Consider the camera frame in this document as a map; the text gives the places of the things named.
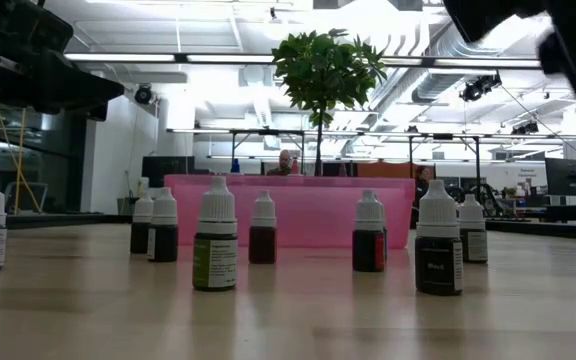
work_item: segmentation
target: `ceiling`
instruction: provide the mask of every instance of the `ceiling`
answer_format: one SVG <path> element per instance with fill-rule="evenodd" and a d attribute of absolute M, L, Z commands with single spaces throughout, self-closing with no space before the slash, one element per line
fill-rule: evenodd
<path fill-rule="evenodd" d="M 388 0 L 172 2 L 173 5 L 164 4 L 165 0 L 48 0 L 46 8 L 75 28 L 68 52 L 268 54 L 290 33 L 347 28 L 351 37 L 358 34 L 378 48 L 387 48 L 389 55 L 468 56 L 480 55 L 485 50 L 483 54 L 487 56 L 534 58 L 535 46 L 549 26 L 545 16 L 510 19 L 478 47 L 473 47 L 451 33 L 456 31 L 451 28 L 450 18 L 442 6 L 436 5 L 426 5 L 423 11 L 400 11 Z M 322 4 L 338 8 L 314 9 Z M 275 7 L 276 19 L 271 19 L 270 7 Z M 307 124 L 303 114 L 290 108 L 290 99 L 283 96 L 285 89 L 273 81 L 273 69 L 269 67 L 255 70 L 263 73 L 259 83 L 250 81 L 248 70 L 232 65 L 115 64 L 90 69 L 103 71 L 129 86 L 141 82 L 185 82 L 195 106 L 195 120 L 204 128 L 259 127 L 255 122 L 259 123 L 262 117 L 268 117 L 274 128 L 301 128 Z M 526 111 L 530 110 L 553 131 L 568 132 L 570 127 L 563 127 L 564 115 L 576 116 L 574 96 L 567 81 L 548 79 L 538 71 L 501 71 L 505 90 L 497 88 L 471 103 L 464 103 L 459 92 L 465 81 L 474 78 L 473 74 L 429 75 L 426 70 L 417 69 L 389 71 L 390 81 L 373 91 L 370 106 L 356 109 L 370 112 L 358 115 L 340 111 L 330 129 L 361 127 L 401 132 L 413 124 L 424 132 L 508 134 L 513 125 L 530 120 L 532 115 Z M 413 90 L 437 76 L 444 84 L 450 80 L 449 86 L 438 87 L 441 81 L 436 81 L 432 101 L 416 103 Z M 195 141 L 207 139 L 205 135 L 195 136 Z M 335 142 L 341 145 L 328 146 L 332 155 L 353 151 L 352 146 L 344 147 L 346 141 Z"/>

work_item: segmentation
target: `computer monitor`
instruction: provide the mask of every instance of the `computer monitor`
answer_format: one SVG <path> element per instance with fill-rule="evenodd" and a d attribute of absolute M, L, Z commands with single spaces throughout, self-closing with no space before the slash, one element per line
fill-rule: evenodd
<path fill-rule="evenodd" d="M 546 158 L 548 195 L 576 196 L 576 160 Z"/>

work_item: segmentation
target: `potted tree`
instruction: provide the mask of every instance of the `potted tree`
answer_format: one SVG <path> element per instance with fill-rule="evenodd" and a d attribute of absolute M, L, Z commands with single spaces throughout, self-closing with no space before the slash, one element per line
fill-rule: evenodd
<path fill-rule="evenodd" d="M 317 160 L 315 176 L 321 175 L 321 135 L 324 124 L 333 120 L 330 110 L 337 103 L 354 108 L 368 101 L 368 90 L 377 79 L 386 79 L 383 51 L 364 43 L 359 36 L 353 44 L 341 43 L 348 35 L 344 29 L 332 29 L 326 34 L 301 33 L 289 35 L 272 49 L 276 76 L 284 76 L 282 85 L 292 99 L 291 106 L 312 110 L 310 122 L 317 126 Z"/>

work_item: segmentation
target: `yellow cable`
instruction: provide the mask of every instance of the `yellow cable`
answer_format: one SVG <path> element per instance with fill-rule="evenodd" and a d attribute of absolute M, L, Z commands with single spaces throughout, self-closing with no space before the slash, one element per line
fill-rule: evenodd
<path fill-rule="evenodd" d="M 17 163 L 17 158 L 15 158 L 15 155 L 13 155 L 13 153 L 12 153 L 12 146 L 10 145 L 10 140 L 8 139 L 8 132 L 6 131 L 6 125 L 4 124 L 4 117 L 1 116 L 1 111 L 0 111 L 0 126 L 1 126 L 1 129 L 4 131 L 4 139 L 6 140 L 6 143 L 8 144 L 8 149 L 10 150 L 10 157 L 12 157 L 12 161 L 15 163 L 15 168 L 17 170 L 19 170 L 19 163 Z M 28 182 L 26 182 L 26 177 L 24 176 L 24 174 L 22 172 L 20 172 L 20 174 L 21 174 L 21 181 L 26 186 L 26 190 L 28 190 L 28 193 L 30 194 L 30 198 L 32 199 L 33 204 L 35 205 L 37 212 L 41 212 L 40 208 L 39 208 L 39 203 L 37 202 L 37 199 L 35 199 L 35 195 L 33 194 L 33 192 L 30 190 L 30 186 L 28 186 Z"/>
<path fill-rule="evenodd" d="M 19 213 L 19 185 L 21 177 L 21 169 L 23 168 L 23 153 L 24 153 L 24 129 L 26 128 L 26 108 L 21 110 L 21 133 L 19 135 L 19 167 L 17 167 L 17 188 L 15 189 L 15 215 Z"/>

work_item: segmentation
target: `tree trunk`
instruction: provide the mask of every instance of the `tree trunk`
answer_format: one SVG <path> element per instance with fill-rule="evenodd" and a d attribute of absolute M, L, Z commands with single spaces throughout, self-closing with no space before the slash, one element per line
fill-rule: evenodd
<path fill-rule="evenodd" d="M 317 159 L 315 160 L 315 176 L 321 176 L 321 132 L 324 127 L 324 112 L 321 109 L 319 113 L 319 125 L 317 126 Z"/>

